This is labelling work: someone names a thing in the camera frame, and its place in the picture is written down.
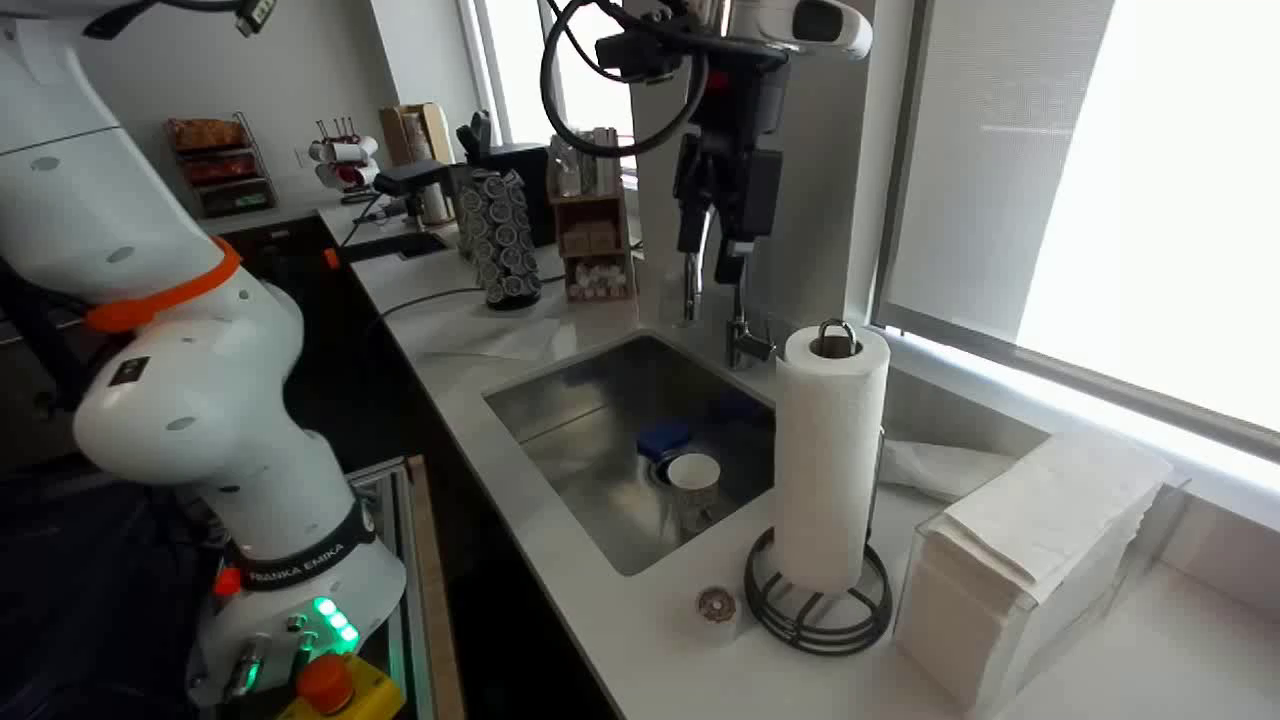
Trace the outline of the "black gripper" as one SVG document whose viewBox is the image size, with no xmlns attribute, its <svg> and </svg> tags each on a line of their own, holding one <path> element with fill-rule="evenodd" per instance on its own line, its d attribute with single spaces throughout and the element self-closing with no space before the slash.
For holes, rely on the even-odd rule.
<svg viewBox="0 0 1280 720">
<path fill-rule="evenodd" d="M 706 293 L 707 215 L 719 215 L 716 280 L 737 284 L 756 236 L 773 232 L 785 155 L 766 149 L 779 124 L 790 57 L 750 40 L 706 47 L 707 80 L 680 140 L 680 313 L 693 323 Z"/>
</svg>

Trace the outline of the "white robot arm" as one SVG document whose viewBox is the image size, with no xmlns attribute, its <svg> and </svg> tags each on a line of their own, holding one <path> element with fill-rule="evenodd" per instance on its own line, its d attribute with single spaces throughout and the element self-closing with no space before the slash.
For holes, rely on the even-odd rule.
<svg viewBox="0 0 1280 720">
<path fill-rule="evenodd" d="M 354 656 L 409 591 L 331 443 L 297 424 L 285 382 L 305 313 L 253 277 L 173 195 L 94 87 L 75 44 L 155 4 L 255 33 L 277 0 L 0 0 L 0 255 L 121 344 L 74 410 L 103 473 L 175 490 L 221 521 L 241 587 L 211 600 L 187 656 L 204 707 Z"/>
</svg>

